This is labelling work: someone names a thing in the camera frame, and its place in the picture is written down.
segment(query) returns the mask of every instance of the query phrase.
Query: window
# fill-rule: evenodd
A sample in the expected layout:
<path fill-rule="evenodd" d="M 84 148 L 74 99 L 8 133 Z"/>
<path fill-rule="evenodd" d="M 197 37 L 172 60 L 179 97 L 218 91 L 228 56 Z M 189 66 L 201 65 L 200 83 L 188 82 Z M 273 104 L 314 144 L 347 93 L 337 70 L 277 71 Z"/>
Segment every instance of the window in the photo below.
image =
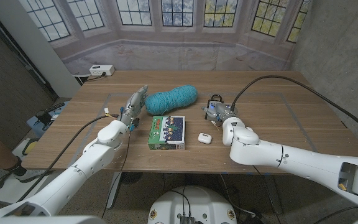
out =
<path fill-rule="evenodd" d="M 252 30 L 275 37 L 287 4 L 288 0 L 260 0 Z"/>
<path fill-rule="evenodd" d="M 70 35 L 52 0 L 20 0 L 48 42 Z"/>
<path fill-rule="evenodd" d="M 67 0 L 67 2 L 82 31 L 104 26 L 94 0 Z"/>
<path fill-rule="evenodd" d="M 206 0 L 205 27 L 232 27 L 236 15 L 237 0 Z"/>
<path fill-rule="evenodd" d="M 123 25 L 151 26 L 149 0 L 117 0 Z"/>
<path fill-rule="evenodd" d="M 303 0 L 301 9 L 299 10 L 298 16 L 296 17 L 296 20 L 292 26 L 290 35 L 288 36 L 289 42 L 296 43 L 296 41 L 298 40 L 298 34 L 301 31 L 301 27 L 303 21 L 305 20 L 306 13 L 308 13 L 310 1 L 311 0 Z"/>
<path fill-rule="evenodd" d="M 193 26 L 193 0 L 161 0 L 163 26 Z"/>

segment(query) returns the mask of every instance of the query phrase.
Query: wooden table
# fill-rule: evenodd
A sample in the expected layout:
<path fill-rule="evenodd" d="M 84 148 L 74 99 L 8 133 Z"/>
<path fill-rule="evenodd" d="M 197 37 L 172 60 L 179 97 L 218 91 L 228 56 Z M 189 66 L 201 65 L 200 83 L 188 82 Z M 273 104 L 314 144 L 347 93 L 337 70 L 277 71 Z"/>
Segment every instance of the wooden table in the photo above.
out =
<path fill-rule="evenodd" d="M 213 94 L 220 94 L 226 103 L 232 103 L 249 82 L 262 75 L 283 75 L 309 85 L 299 72 L 115 71 L 111 77 L 85 83 L 81 87 L 24 159 L 23 166 L 28 169 L 47 168 L 82 125 L 103 115 L 106 105 L 111 113 L 119 113 L 119 108 L 143 85 L 149 85 L 148 93 L 153 94 L 192 84 L 198 90 L 197 101 L 186 108 L 167 113 L 186 116 L 186 150 L 150 150 L 147 140 L 152 116 L 144 108 L 139 115 L 140 126 L 131 134 L 123 171 L 254 173 L 252 166 L 236 164 L 230 159 L 230 147 L 222 143 L 222 130 L 217 130 L 210 121 L 204 119 L 201 107 L 207 104 Z M 332 109 L 323 100 L 294 83 L 276 78 L 261 80 L 239 98 L 236 106 L 238 117 L 260 139 L 325 154 L 358 156 L 358 140 Z M 111 120 L 104 118 L 86 128 L 62 155 L 54 169 L 65 169 L 74 162 L 83 148 Z M 198 142 L 199 133 L 212 135 L 212 143 L 206 145 Z M 121 168 L 126 154 L 127 136 L 123 142 L 106 169 Z M 259 171 L 284 173 L 274 167 L 259 167 Z"/>

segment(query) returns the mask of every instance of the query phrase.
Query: wire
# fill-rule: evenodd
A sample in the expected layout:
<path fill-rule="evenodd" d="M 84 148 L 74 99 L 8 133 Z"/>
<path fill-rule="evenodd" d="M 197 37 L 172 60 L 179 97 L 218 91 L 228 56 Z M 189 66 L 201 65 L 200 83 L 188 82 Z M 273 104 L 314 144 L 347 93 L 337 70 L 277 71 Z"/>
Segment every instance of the wire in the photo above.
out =
<path fill-rule="evenodd" d="M 284 80 L 288 80 L 290 82 L 296 83 L 299 86 L 302 86 L 303 88 L 309 90 L 310 92 L 314 93 L 316 96 L 320 97 L 321 99 L 323 99 L 324 101 L 326 101 L 327 103 L 329 103 L 330 105 L 333 105 L 335 108 L 337 108 L 338 110 L 342 111 L 344 114 L 348 115 L 350 118 L 352 118 L 355 122 L 358 123 L 358 118 L 356 118 L 353 114 L 351 114 L 350 112 L 346 111 L 344 108 L 341 108 L 340 106 L 338 106 L 337 104 L 335 104 L 334 102 L 332 102 L 331 100 L 327 99 L 325 96 L 321 95 L 320 93 L 318 93 L 316 90 L 306 86 L 303 83 L 300 83 L 296 80 L 293 80 L 292 78 L 287 78 L 281 75 L 265 75 L 259 78 L 256 78 L 255 80 L 253 80 L 252 82 L 250 82 L 246 87 L 244 87 L 240 93 L 236 96 L 236 98 L 234 99 L 232 105 L 231 105 L 231 111 L 234 111 L 234 107 L 236 106 L 236 101 L 238 100 L 238 98 L 243 94 L 243 92 L 246 91 L 246 89 L 248 89 L 248 87 L 250 87 L 252 84 L 254 84 L 255 82 L 262 80 L 264 78 L 281 78 Z"/>
<path fill-rule="evenodd" d="M 129 150 L 129 140 L 130 140 L 130 139 L 131 139 L 131 131 L 129 131 L 128 146 L 127 146 L 127 152 L 126 152 L 126 155 L 125 155 L 125 159 L 124 159 L 124 162 L 122 163 L 121 169 L 119 170 L 117 177 L 114 179 L 114 182 L 112 183 L 112 186 L 111 186 L 111 188 L 110 188 L 110 190 L 109 190 L 109 193 L 107 194 L 107 200 L 106 200 L 106 203 L 104 204 L 104 210 L 103 210 L 102 218 L 104 217 L 104 213 L 106 213 L 107 204 L 109 203 L 109 197 L 110 197 L 112 188 L 114 187 L 114 184 L 116 183 L 116 181 L 117 181 L 119 175 L 120 175 L 121 172 L 122 172 L 122 169 L 124 168 L 124 164 L 125 164 L 125 162 L 127 161 L 128 150 Z"/>
<path fill-rule="evenodd" d="M 20 202 L 23 199 L 26 198 L 26 196 L 28 196 L 28 194 L 34 189 L 35 186 L 37 186 L 37 184 L 49 173 L 49 171 L 52 169 L 52 167 L 56 164 L 56 162 L 60 159 L 60 157 L 63 155 L 63 153 L 65 153 L 66 149 L 70 146 L 70 144 L 75 140 L 75 138 L 77 138 L 77 136 L 82 132 L 82 130 L 84 130 L 88 125 L 92 124 L 93 122 L 102 119 L 102 118 L 107 118 L 108 116 L 104 115 L 104 116 L 100 116 L 98 118 L 93 119 L 92 121 L 88 122 L 86 125 L 84 125 L 80 130 L 77 131 L 77 133 L 72 137 L 72 139 L 67 143 L 67 145 L 62 149 L 62 151 L 59 153 L 59 155 L 55 158 L 55 160 L 49 165 L 48 169 L 45 170 L 45 172 L 38 178 L 38 180 L 31 185 L 30 189 L 27 190 L 24 195 L 17 201 Z"/>
<path fill-rule="evenodd" d="M 86 82 L 95 81 L 95 80 L 100 79 L 100 78 L 105 77 L 105 76 L 106 76 L 106 72 L 103 72 L 100 76 L 98 76 L 96 78 L 88 79 L 88 80 L 86 80 Z"/>
<path fill-rule="evenodd" d="M 331 213 L 331 214 L 327 215 L 326 217 L 319 219 L 319 220 L 318 220 L 317 222 L 315 222 L 314 224 L 321 223 L 322 221 L 326 220 L 327 218 L 331 218 L 331 217 L 333 217 L 334 215 L 337 215 L 337 214 L 339 214 L 339 213 L 342 213 L 342 212 L 345 212 L 345 211 L 348 211 L 348 210 L 352 210 L 352 209 L 355 209 L 355 208 L 358 208 L 358 205 L 353 206 L 353 207 L 349 207 L 349 208 L 344 208 L 344 209 L 341 209 L 341 210 L 336 211 L 336 212 L 334 212 L 334 213 Z"/>
<path fill-rule="evenodd" d="M 255 214 L 254 212 L 250 212 L 250 211 L 248 211 L 248 210 L 242 209 L 242 208 L 238 207 L 237 205 L 235 205 L 235 204 L 231 201 L 230 195 L 229 195 L 229 191 L 227 190 L 226 182 L 224 181 L 222 174 L 220 174 L 220 176 L 221 176 L 221 178 L 222 178 L 222 181 L 223 181 L 223 184 L 224 184 L 224 188 L 225 188 L 225 191 L 226 191 L 226 193 L 227 193 L 227 198 L 229 199 L 230 204 L 231 204 L 233 207 L 235 207 L 236 209 L 238 209 L 238 210 L 240 210 L 240 211 L 243 211 L 243 212 L 246 212 L 246 213 L 249 213 L 249 214 L 251 214 L 252 217 L 255 217 L 256 214 Z"/>
<path fill-rule="evenodd" d="M 190 202 L 189 200 L 187 199 L 186 195 L 185 194 L 182 194 L 180 192 L 177 192 L 176 190 L 169 190 L 169 192 L 175 192 L 175 193 L 178 193 L 180 195 L 182 195 L 182 197 L 184 197 L 186 200 L 187 200 L 187 204 L 189 205 L 189 217 L 190 217 L 190 214 L 191 214 L 191 210 L 190 210 Z"/>
<path fill-rule="evenodd" d="M 256 169 L 256 167 L 254 165 L 252 165 L 252 167 L 258 172 L 259 175 L 262 175 L 258 169 Z M 270 203 L 272 204 L 272 209 L 273 209 L 273 212 L 274 214 L 276 215 L 276 218 L 279 222 L 279 224 L 281 224 L 281 221 L 280 221 L 280 218 L 278 217 L 278 214 L 276 213 L 276 211 L 274 210 L 274 207 L 273 207 L 273 200 L 272 200 L 272 196 L 270 196 L 270 193 L 269 193 L 269 189 L 267 188 L 267 182 L 266 182 L 266 179 L 264 178 L 264 181 L 265 181 L 265 187 L 266 187 L 266 191 L 267 191 L 267 195 L 268 195 L 268 199 L 270 200 Z M 280 202 L 280 205 L 283 207 L 283 205 L 281 204 L 281 200 L 280 200 L 280 196 L 278 195 L 278 201 Z"/>
<path fill-rule="evenodd" d="M 185 215 L 185 189 L 186 189 L 186 187 L 187 187 L 187 185 L 184 186 L 183 192 L 182 192 L 182 195 L 181 195 L 181 200 L 183 202 L 183 215 Z"/>

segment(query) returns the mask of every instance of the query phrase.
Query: table leg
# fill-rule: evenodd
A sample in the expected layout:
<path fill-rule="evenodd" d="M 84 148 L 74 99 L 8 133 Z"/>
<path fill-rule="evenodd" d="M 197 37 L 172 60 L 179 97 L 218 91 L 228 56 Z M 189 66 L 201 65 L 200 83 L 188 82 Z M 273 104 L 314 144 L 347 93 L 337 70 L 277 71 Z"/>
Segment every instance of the table leg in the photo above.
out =
<path fill-rule="evenodd" d="M 114 175 L 112 176 L 112 182 L 111 182 L 111 186 L 110 186 L 110 196 L 107 202 L 107 209 L 112 209 L 113 205 L 114 205 L 114 201 L 116 199 L 116 194 L 117 194 L 117 190 L 118 190 L 118 185 L 121 181 L 121 174 L 122 172 L 114 172 Z"/>

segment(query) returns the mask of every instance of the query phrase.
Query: yarn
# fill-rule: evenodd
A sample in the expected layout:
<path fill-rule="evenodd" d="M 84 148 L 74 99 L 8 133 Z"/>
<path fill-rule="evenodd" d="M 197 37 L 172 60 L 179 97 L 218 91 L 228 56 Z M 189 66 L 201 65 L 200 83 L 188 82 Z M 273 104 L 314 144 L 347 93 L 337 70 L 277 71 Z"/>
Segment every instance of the yarn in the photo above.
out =
<path fill-rule="evenodd" d="M 171 91 L 156 93 L 146 98 L 146 110 L 152 115 L 163 115 L 174 108 L 187 106 L 197 100 L 197 89 L 184 85 Z"/>

